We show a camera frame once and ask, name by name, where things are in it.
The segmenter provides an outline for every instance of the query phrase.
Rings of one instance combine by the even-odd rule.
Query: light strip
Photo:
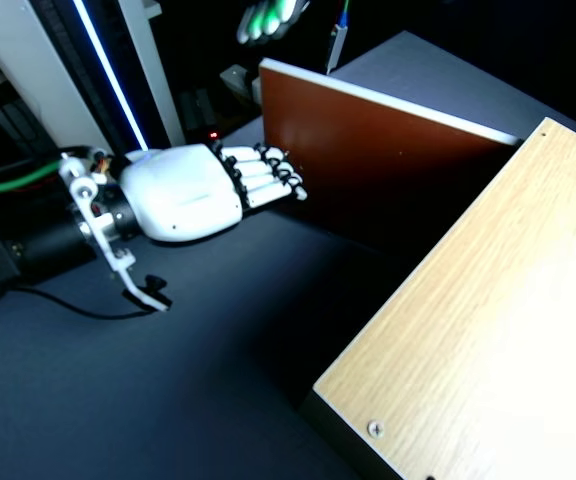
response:
[[[104,48],[101,46],[101,42],[99,41],[99,37],[97,36],[97,32],[95,31],[95,27],[90,20],[90,16],[88,15],[88,11],[84,6],[83,0],[72,0],[75,4],[75,8],[79,13],[79,17],[84,24],[84,28],[86,32],[88,32],[88,36],[90,37],[90,41],[92,42],[92,46],[95,47],[95,52],[97,52],[97,56],[99,57],[99,61],[101,62],[101,66],[104,67],[104,71],[106,72],[106,76],[108,80],[110,80],[110,85],[112,85],[112,89],[115,91],[115,95],[117,96],[117,100],[119,100],[119,104],[128,119],[128,123],[132,127],[132,131],[135,134],[135,138],[137,142],[139,142],[139,146],[142,150],[148,150],[148,145],[146,144],[146,140],[144,136],[141,134],[141,130],[139,129],[139,125],[137,125],[137,120],[135,120],[135,116],[132,114],[132,110],[128,105],[128,101],[126,100],[126,96],[124,92],[121,90],[121,86],[119,85],[119,81],[115,76],[115,72],[108,61],[108,57],[106,56],[106,52]]]

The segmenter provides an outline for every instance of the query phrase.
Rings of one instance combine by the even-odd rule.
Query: white plastic casing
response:
[[[241,199],[205,145],[146,152],[123,171],[119,184],[139,226],[154,240],[196,240],[242,219]]]

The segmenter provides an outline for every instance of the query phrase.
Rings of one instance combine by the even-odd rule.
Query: reddish-brown panel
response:
[[[514,147],[261,69],[266,141],[310,197],[289,211],[378,248],[425,253]]]

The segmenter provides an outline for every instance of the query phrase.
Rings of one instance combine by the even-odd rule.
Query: gray table surface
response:
[[[335,73],[519,136],[544,105],[404,33]],[[228,139],[262,138],[257,120]],[[351,479],[296,402],[410,265],[261,212],[208,241],[129,244],[170,313],[104,322],[0,301],[0,479]],[[97,260],[42,288],[132,307]]]

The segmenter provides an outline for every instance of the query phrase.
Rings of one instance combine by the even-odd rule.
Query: robotic hand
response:
[[[135,257],[110,246],[118,234],[140,230],[161,242],[197,240],[237,224],[248,210],[307,197],[302,178],[275,147],[190,145],[126,157],[132,163],[119,177],[123,204],[105,202],[105,177],[88,173],[80,158],[64,154],[59,174],[84,220],[81,231],[95,240],[133,301],[150,309],[167,310],[170,302],[157,288],[134,284],[128,268]]]

